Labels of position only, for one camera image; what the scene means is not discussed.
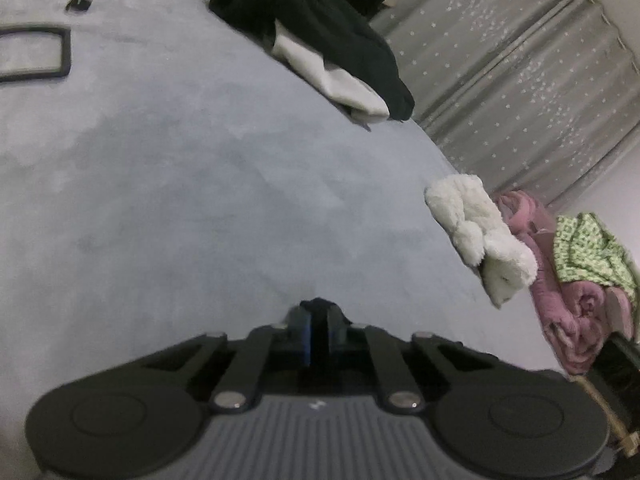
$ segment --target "polar bear plush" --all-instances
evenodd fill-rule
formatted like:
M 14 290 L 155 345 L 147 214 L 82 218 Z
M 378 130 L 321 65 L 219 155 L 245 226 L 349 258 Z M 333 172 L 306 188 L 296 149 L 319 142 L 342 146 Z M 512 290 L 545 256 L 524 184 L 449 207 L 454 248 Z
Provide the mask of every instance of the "polar bear plush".
M 535 256 L 511 234 L 479 177 L 450 175 L 428 187 L 424 199 L 462 260 L 481 266 L 484 288 L 496 306 L 536 279 Z

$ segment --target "gray fabric surface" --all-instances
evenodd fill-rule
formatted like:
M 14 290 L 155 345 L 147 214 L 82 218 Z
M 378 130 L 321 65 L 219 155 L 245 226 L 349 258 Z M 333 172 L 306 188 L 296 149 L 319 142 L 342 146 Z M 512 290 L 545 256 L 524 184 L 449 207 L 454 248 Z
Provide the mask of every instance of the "gray fabric surface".
M 0 0 L 69 25 L 73 59 L 0 86 L 0 478 L 35 472 L 22 424 L 50 388 L 316 296 L 557 367 L 528 294 L 492 307 L 431 217 L 453 170 L 415 123 L 351 123 L 205 0 L 67 1 Z
M 561 208 L 640 140 L 640 75 L 602 13 L 593 0 L 401 0 L 372 26 L 459 171 Z

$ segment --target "curtain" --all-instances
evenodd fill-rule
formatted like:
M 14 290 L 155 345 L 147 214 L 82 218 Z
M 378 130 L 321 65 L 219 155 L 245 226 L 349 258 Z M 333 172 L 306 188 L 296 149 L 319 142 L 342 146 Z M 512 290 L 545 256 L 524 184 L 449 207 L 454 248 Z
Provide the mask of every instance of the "curtain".
M 640 139 L 640 75 L 593 0 L 401 0 L 372 26 L 415 121 L 489 192 L 561 208 Z

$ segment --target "wall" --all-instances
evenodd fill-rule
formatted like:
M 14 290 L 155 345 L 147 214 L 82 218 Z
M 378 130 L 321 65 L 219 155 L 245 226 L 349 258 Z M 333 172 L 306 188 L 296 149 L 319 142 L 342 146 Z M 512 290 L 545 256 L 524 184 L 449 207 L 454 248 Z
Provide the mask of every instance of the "wall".
M 640 60 L 640 0 L 598 0 Z M 596 212 L 640 262 L 640 145 L 568 207 Z

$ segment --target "curtain fold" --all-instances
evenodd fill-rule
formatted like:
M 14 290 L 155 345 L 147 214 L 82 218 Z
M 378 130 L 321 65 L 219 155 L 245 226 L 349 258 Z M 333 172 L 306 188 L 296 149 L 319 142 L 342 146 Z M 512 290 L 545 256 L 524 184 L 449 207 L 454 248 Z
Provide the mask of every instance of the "curtain fold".
M 490 192 L 561 208 L 636 142 L 640 75 L 593 0 L 401 0 L 372 26 L 414 119 Z

